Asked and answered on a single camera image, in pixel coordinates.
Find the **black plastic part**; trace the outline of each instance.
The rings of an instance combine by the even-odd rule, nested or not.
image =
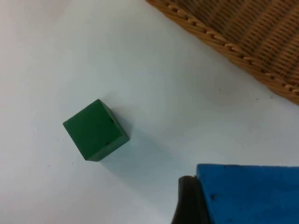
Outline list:
[[[178,205],[172,224],[210,224],[199,180],[183,176],[178,180]]]

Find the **blue foam block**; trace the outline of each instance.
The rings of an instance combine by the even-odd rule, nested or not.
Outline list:
[[[299,168],[199,164],[211,223],[299,223]]]

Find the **green cube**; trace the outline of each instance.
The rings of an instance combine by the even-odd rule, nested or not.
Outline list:
[[[100,161],[129,141],[111,110],[99,99],[63,125],[88,161]]]

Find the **small hole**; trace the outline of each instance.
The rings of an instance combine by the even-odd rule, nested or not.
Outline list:
[[[211,199],[214,201],[216,199],[216,195],[212,194]]]

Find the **woven rattan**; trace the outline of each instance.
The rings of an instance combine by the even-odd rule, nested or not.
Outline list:
[[[147,0],[299,105],[299,0]]]

